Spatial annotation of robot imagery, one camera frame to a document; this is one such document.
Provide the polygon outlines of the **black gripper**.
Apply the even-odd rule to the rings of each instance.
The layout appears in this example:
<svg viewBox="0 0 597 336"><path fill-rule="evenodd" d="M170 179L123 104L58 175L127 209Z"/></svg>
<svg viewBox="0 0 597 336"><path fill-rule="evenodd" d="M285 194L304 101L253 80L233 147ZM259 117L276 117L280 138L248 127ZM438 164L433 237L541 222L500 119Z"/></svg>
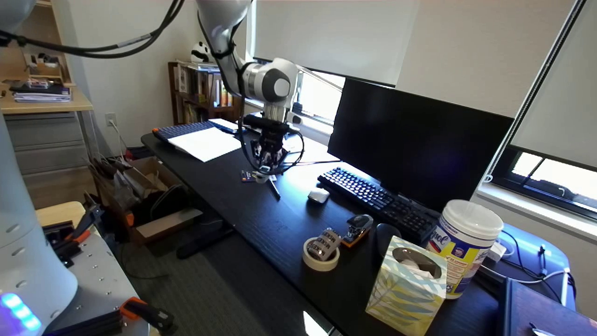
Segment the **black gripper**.
<svg viewBox="0 0 597 336"><path fill-rule="evenodd" d="M283 138L289 132L287 123L250 114L240 119L239 140L252 164L280 164L287 155Z"/></svg>

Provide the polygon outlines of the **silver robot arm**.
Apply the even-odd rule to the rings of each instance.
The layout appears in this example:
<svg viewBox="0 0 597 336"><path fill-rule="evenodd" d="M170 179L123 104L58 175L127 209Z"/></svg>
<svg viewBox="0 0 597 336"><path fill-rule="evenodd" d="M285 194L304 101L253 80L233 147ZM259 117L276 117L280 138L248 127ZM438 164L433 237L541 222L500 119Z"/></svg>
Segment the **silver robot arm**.
<svg viewBox="0 0 597 336"><path fill-rule="evenodd" d="M209 50L220 67L229 93L263 102L261 115L246 115L242 125L261 136L252 147L257 166L276 168L285 158L283 136L289 132L287 112L300 69L283 58L257 61L237 50L237 30L244 22L252 0L196 0L198 22Z"/></svg>

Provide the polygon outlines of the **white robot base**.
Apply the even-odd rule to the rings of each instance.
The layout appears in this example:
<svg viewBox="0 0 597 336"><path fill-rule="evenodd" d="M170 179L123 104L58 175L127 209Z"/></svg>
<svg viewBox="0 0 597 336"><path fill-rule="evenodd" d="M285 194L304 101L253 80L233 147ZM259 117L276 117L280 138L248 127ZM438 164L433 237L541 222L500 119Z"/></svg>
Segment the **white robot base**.
<svg viewBox="0 0 597 336"><path fill-rule="evenodd" d="M41 336L71 304L76 276L59 261L35 216L0 117L0 328Z"/></svg>

